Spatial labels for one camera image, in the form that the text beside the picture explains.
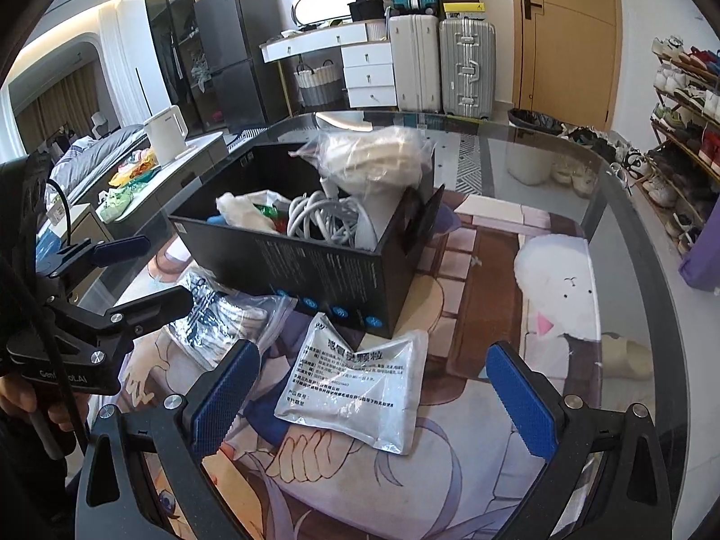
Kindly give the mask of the person's left hand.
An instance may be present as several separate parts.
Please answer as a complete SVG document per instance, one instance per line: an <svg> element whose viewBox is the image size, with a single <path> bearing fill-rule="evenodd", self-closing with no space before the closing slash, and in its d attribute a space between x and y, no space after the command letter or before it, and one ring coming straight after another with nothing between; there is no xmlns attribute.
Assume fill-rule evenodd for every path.
<svg viewBox="0 0 720 540"><path fill-rule="evenodd" d="M0 378L0 404L9 416L27 417L36 412L38 400L31 384L18 375L5 375ZM62 402L48 407L48 417L64 432L73 432L71 412Z"/></svg>

